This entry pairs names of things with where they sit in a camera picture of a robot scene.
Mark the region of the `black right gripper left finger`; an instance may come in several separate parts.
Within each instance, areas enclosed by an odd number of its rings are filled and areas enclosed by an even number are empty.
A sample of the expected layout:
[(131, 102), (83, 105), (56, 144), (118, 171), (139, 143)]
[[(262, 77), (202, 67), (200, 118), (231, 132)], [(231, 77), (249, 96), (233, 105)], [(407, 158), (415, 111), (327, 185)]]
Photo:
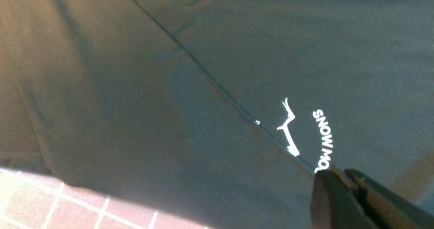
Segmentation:
[(314, 178), (310, 215), (313, 229), (376, 229), (354, 197), (355, 184), (339, 172), (320, 170)]

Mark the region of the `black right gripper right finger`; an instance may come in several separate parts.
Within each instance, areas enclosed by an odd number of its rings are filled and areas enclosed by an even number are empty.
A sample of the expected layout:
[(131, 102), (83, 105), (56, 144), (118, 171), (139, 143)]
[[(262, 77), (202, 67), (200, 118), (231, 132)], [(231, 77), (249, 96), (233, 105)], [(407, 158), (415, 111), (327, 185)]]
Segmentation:
[(379, 229), (432, 229), (433, 215), (355, 169), (344, 173), (355, 183), (352, 193)]

